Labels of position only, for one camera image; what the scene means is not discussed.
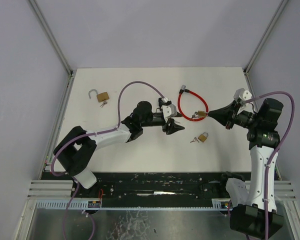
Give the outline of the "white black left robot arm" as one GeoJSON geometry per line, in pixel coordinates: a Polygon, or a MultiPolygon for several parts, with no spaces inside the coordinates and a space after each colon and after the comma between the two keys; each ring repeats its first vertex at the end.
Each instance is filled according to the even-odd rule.
{"type": "Polygon", "coordinates": [[[167,135],[172,133],[174,119],[178,113],[171,101],[162,100],[158,114],[152,112],[148,101],[137,104],[132,113],[118,126],[88,132],[81,126],[74,127],[54,149],[50,172],[56,176],[68,174],[78,185],[90,189],[97,178],[88,167],[95,151],[114,144],[128,143],[143,134],[143,127],[162,126],[167,135]]]}

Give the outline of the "black Kaijing padlock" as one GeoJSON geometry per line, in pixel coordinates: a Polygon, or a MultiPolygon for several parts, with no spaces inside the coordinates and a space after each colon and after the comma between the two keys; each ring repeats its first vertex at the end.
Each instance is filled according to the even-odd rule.
{"type": "Polygon", "coordinates": [[[158,98],[158,106],[161,108],[165,104],[164,100],[162,97],[158,98]]]}

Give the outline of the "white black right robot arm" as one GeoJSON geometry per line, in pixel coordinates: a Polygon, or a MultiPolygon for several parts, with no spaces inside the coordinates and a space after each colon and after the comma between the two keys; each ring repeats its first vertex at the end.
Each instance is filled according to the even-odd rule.
{"type": "Polygon", "coordinates": [[[267,240],[283,226],[283,216],[277,213],[274,194],[275,164],[283,138],[276,131],[283,104],[273,98],[263,101],[258,112],[243,110],[249,103],[237,97],[226,107],[209,112],[198,111],[192,121],[210,117],[230,130],[234,125],[248,130],[247,140],[251,158],[250,187],[243,180],[228,177],[225,189],[230,196],[230,228],[267,240]]]}

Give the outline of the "large brass padlock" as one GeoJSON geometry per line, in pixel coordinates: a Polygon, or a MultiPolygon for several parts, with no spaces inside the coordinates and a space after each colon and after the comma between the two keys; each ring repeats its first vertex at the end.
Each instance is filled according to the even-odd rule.
{"type": "Polygon", "coordinates": [[[92,98],[92,93],[95,93],[95,97],[98,100],[99,103],[106,102],[110,99],[109,94],[107,92],[101,92],[99,93],[96,89],[91,89],[88,92],[88,97],[92,98]]]}

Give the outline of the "small keys of large padlock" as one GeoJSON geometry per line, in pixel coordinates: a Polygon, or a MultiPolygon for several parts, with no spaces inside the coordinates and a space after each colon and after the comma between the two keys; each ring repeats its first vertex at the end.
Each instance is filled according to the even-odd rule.
{"type": "Polygon", "coordinates": [[[102,104],[100,105],[101,108],[103,108],[105,105],[107,105],[108,102],[107,101],[103,101],[102,104]]]}

